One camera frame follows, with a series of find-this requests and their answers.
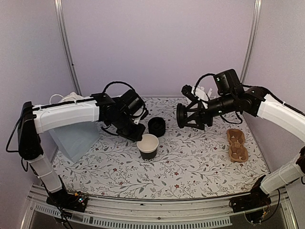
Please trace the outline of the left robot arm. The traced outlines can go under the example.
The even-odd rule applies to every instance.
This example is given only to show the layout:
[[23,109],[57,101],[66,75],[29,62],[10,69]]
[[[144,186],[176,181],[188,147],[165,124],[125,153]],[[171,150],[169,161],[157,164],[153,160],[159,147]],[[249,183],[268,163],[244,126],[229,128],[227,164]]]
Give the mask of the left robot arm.
[[121,136],[137,142],[142,140],[145,126],[140,124],[149,113],[144,100],[128,83],[123,95],[111,98],[106,90],[83,99],[48,105],[23,104],[18,118],[6,143],[7,153],[17,153],[41,180],[52,199],[60,207],[67,207],[71,197],[66,193],[61,178],[44,156],[39,135],[46,131],[85,122],[104,122],[114,126],[114,136]]

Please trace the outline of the black paper coffee cup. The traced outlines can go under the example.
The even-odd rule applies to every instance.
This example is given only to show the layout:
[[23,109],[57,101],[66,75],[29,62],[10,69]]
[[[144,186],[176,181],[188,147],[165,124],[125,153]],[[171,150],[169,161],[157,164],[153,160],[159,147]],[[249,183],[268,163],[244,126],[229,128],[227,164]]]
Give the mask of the black paper coffee cup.
[[145,161],[153,160],[156,157],[159,146],[159,139],[152,134],[142,135],[142,140],[136,143],[141,158]]

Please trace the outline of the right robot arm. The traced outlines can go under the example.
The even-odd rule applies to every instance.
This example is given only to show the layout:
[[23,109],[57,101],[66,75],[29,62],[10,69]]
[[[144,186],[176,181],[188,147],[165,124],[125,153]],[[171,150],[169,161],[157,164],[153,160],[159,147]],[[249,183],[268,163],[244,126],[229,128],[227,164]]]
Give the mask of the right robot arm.
[[184,85],[182,94],[190,104],[178,104],[177,124],[180,128],[203,130],[212,126],[213,118],[227,113],[247,113],[305,140],[305,114],[276,97],[262,86],[248,86],[240,82],[234,69],[210,74],[217,87],[218,97],[209,99],[207,93],[198,90],[201,76],[194,86]]

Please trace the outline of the brown cardboard cup carrier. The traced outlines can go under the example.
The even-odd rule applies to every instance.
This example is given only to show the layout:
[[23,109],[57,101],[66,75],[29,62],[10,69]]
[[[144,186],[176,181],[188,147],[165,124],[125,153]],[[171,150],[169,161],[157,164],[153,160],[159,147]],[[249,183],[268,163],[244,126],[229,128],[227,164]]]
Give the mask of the brown cardboard cup carrier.
[[245,148],[245,136],[239,129],[228,129],[227,140],[229,142],[229,157],[231,162],[243,163],[249,158],[248,151]]

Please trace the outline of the stack of black lids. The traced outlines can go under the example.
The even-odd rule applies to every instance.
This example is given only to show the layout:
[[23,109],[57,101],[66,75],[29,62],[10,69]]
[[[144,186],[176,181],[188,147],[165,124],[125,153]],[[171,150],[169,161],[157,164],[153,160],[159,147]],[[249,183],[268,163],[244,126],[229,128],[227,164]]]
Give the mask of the stack of black lids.
[[161,117],[154,117],[148,122],[148,131],[149,134],[152,134],[156,137],[161,137],[165,134],[166,124],[165,120]]

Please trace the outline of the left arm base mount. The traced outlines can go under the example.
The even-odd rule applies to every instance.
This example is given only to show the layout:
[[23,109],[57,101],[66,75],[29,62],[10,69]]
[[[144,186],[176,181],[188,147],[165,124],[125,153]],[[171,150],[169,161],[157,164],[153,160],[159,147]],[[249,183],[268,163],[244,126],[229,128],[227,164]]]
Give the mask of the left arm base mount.
[[46,203],[58,208],[85,212],[88,203],[88,196],[79,191],[71,194],[65,189],[62,189],[54,193],[49,193]]

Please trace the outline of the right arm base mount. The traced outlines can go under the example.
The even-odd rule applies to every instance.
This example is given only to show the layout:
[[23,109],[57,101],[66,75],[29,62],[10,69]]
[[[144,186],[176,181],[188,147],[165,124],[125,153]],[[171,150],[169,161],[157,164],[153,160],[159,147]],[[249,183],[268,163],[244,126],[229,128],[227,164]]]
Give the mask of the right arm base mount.
[[252,224],[259,224],[267,220],[266,216],[270,211],[271,203],[270,195],[258,190],[231,198],[229,207],[234,213],[246,211],[246,220]]

